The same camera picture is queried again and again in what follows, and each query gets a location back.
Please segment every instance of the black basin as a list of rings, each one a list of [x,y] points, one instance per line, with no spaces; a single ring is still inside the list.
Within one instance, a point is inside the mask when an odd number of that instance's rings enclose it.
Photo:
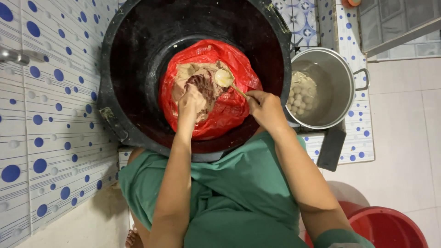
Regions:
[[[128,0],[104,38],[97,103],[123,144],[169,155],[175,133],[158,106],[159,79],[177,52],[207,38],[240,49],[264,91],[286,102],[291,33],[270,0]],[[249,116],[217,139],[193,141],[192,160],[218,160],[257,128]]]

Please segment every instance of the person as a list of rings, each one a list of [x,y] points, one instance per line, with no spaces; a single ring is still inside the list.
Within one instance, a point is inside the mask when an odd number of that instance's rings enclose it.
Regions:
[[[191,90],[178,102],[169,158],[133,150],[120,171],[136,226],[127,247],[307,248],[299,238],[301,214],[315,248],[373,248],[351,228],[304,140],[289,127],[279,97],[257,90],[246,95],[260,128],[217,162],[191,162],[200,104]]]

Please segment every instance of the metal tap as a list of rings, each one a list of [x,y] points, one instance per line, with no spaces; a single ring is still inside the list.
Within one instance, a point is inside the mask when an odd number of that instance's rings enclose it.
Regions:
[[[15,50],[0,46],[0,63],[12,61],[19,65],[28,65],[29,56],[19,53]]]

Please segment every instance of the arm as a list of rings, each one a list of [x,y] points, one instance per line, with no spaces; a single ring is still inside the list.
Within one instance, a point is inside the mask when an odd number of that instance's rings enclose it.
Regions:
[[[311,239],[330,229],[352,230],[323,175],[288,126],[280,99],[263,91],[247,95],[250,113],[274,139],[277,158]]]
[[[182,247],[190,218],[191,137],[205,105],[193,87],[178,102],[178,128],[153,215],[148,247]]]

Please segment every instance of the gold spoon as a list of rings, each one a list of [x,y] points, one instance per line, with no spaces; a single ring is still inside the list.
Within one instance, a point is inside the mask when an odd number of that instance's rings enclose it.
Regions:
[[[214,79],[216,80],[216,83],[220,86],[220,87],[233,87],[233,89],[237,90],[239,93],[241,93],[243,95],[243,97],[245,97],[245,99],[247,98],[247,95],[245,95],[241,90],[239,90],[236,85],[234,85],[233,83],[233,75],[231,75],[231,73],[229,73],[228,71],[224,70],[224,69],[220,69],[217,70],[216,74],[214,75]]]

